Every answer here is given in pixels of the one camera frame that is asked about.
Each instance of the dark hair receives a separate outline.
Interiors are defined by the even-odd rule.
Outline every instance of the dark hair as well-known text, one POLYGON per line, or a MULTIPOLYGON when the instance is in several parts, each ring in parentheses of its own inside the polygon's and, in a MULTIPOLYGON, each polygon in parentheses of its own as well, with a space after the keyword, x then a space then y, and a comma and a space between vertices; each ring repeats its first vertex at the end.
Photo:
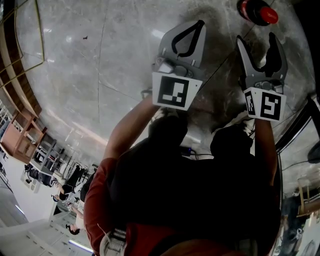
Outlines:
POLYGON ((54 195, 51 195, 51 196, 52 196, 53 201, 59 202, 59 200, 55 199, 55 196, 54 196, 54 195))
POLYGON ((80 233, 80 228, 78 228, 76 231, 72 231, 70 228, 70 225, 65 225, 65 228, 69 229, 69 231, 72 235, 78 235, 80 233))

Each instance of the red sleeve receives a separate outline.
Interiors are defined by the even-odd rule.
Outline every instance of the red sleeve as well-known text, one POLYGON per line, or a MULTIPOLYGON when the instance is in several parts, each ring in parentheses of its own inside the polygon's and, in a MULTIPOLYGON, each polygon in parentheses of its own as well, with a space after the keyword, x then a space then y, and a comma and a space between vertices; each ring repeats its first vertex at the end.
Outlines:
POLYGON ((115 170, 116 164, 117 160, 113 158, 104 159, 100 163, 85 196, 83 221, 95 255, 100 255, 100 242, 105 235, 104 232, 107 233, 114 228, 111 199, 106 181, 108 174, 115 170))

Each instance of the chair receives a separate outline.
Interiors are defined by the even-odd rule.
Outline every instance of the chair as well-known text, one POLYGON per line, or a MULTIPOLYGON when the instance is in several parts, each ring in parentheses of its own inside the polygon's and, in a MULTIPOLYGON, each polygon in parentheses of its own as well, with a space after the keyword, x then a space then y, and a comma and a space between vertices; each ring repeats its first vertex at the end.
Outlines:
POLYGON ((310 215, 314 212, 319 211, 320 210, 320 198, 310 202, 309 185, 307 185, 307 187, 306 187, 306 189, 307 189, 306 190, 307 203, 305 203, 304 193, 303 193, 303 189, 302 189, 302 185, 301 185, 301 179, 298 179, 298 185, 299 185, 301 205, 298 208, 297 217, 310 215))

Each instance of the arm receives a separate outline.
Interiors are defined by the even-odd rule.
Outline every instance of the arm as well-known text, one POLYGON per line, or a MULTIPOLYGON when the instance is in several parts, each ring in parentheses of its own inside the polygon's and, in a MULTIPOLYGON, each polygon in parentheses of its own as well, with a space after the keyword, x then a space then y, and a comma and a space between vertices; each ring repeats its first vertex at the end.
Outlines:
POLYGON ((80 219, 84 218, 84 215, 81 211, 79 211, 73 204, 71 205, 71 209, 76 213, 77 216, 79 216, 80 219))
POLYGON ((255 120, 255 157, 265 167, 269 178, 269 184, 274 185, 277 171, 277 152, 274 134, 269 121, 255 120))
POLYGON ((64 188, 62 187, 62 185, 61 185, 59 182, 56 182, 56 183, 55 183, 55 187, 58 188, 58 189, 60 189, 60 192, 61 192, 62 194, 65 194, 65 190, 64 190, 64 188))
POLYGON ((113 129, 103 159, 118 159, 130 149, 159 109, 148 96, 134 107, 113 129))

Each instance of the white wall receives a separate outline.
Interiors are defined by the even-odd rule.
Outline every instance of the white wall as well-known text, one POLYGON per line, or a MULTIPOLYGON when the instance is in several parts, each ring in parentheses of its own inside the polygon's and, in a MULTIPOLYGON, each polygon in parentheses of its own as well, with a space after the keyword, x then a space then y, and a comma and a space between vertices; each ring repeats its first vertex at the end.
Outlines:
POLYGON ((50 195, 58 193, 56 187, 47 187, 41 185, 37 193, 33 193, 20 180, 22 173, 25 171, 25 164, 13 157, 8 156, 5 160, 0 157, 6 177, 14 193, 19 207, 24 212, 29 222, 41 219, 49 219, 56 208, 56 204, 50 195))

